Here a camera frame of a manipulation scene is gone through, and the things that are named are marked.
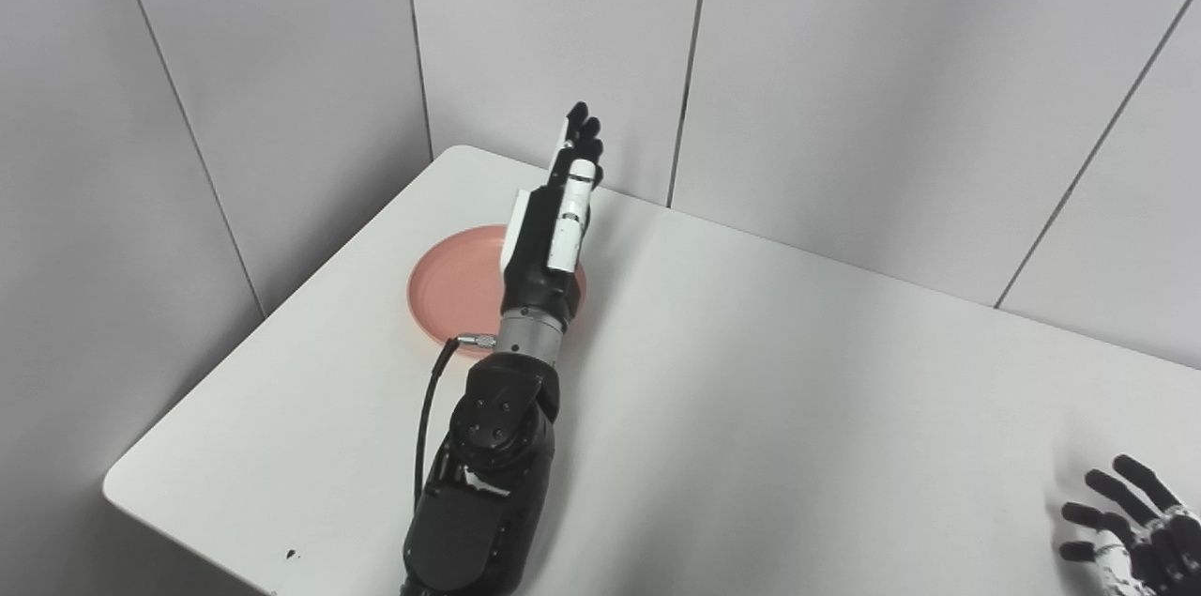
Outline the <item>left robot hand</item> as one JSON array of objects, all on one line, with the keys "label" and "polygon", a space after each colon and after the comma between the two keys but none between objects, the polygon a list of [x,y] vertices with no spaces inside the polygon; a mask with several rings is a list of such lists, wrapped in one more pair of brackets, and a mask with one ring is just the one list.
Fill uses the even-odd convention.
[{"label": "left robot hand", "polygon": [[543,312],[562,329],[582,304],[576,274],[591,220],[591,197],[600,185],[600,121],[586,101],[564,117],[557,151],[543,186],[520,191],[502,249],[502,312]]}]

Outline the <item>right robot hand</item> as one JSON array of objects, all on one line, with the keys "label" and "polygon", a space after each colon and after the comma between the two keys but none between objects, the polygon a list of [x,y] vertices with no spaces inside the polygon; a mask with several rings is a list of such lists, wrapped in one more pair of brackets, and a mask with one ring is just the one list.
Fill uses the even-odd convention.
[{"label": "right robot hand", "polygon": [[1062,519],[1092,536],[1060,543],[1063,561],[1092,566],[1103,595],[1200,592],[1199,512],[1177,497],[1153,467],[1121,453],[1110,472],[1091,469],[1085,484],[1119,509],[1065,502]]}]

